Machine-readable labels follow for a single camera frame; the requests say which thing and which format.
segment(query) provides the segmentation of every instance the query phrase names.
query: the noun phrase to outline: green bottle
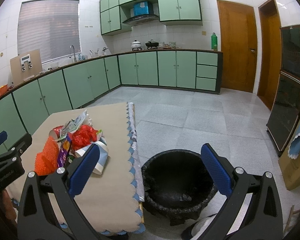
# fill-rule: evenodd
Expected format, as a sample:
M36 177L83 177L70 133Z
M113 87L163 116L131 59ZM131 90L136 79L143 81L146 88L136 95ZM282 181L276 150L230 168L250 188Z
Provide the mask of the green bottle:
M218 37L215 33L211 35L211 49L218 51Z

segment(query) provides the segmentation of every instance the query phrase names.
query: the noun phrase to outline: window blind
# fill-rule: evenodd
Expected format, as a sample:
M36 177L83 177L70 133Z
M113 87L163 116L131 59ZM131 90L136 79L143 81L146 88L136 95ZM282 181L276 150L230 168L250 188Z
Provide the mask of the window blind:
M40 49L45 62L80 52L78 0L36 0L21 4L18 54Z

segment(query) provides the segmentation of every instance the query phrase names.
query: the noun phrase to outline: trash can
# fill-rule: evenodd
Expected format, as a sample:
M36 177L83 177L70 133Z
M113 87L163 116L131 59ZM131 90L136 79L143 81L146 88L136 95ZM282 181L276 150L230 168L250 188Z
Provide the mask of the trash can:
M216 194L200 154L188 150L158 153L142 166L145 187L143 207L153 215L170 219L170 225L197 220Z

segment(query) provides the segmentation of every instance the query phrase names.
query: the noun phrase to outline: gray tile floor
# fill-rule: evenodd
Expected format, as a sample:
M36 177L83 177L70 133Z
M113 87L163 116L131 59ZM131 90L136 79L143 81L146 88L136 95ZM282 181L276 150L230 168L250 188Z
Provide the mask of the gray tile floor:
M145 163L158 152L183 148L199 152L210 143L215 151L227 157L233 166L248 173L271 171L282 203L283 223L290 208L300 207L300 186L288 191L278 164L276 148L266 132L270 111L254 94L221 89L220 95L156 88L120 87L90 106L133 102L140 160ZM219 193L202 211L218 212L225 197ZM147 231L132 235L131 240L181 239L185 225L170 227L168 220L145 211Z

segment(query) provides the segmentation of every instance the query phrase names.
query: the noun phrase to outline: blue box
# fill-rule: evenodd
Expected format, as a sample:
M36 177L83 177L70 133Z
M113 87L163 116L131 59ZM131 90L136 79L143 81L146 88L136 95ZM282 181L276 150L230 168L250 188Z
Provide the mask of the blue box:
M133 6L133 13L135 16L142 14L153 14L153 5L148 1L136 3Z

